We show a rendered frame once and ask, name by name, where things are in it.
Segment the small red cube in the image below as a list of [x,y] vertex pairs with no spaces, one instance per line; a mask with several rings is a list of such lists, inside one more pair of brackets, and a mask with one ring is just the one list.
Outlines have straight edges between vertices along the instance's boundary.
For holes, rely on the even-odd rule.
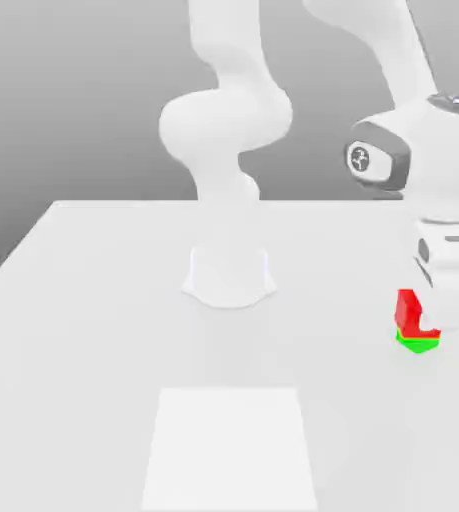
[[412,289],[399,289],[394,319],[400,335],[405,340],[439,340],[439,329],[423,330],[420,327],[422,306]]

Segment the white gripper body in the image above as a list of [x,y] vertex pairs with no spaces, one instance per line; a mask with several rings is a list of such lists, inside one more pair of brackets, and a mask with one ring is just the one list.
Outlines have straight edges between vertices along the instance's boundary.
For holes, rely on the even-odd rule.
[[420,273],[414,292],[422,310],[421,329],[459,329],[459,269],[430,269],[420,256],[414,257],[414,261]]

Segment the small green cube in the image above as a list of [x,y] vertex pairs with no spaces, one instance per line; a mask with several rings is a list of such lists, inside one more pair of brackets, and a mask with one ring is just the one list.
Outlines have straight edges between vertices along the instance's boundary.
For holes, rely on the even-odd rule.
[[435,349],[440,343],[439,338],[405,338],[400,329],[396,332],[396,340],[415,354],[422,354]]

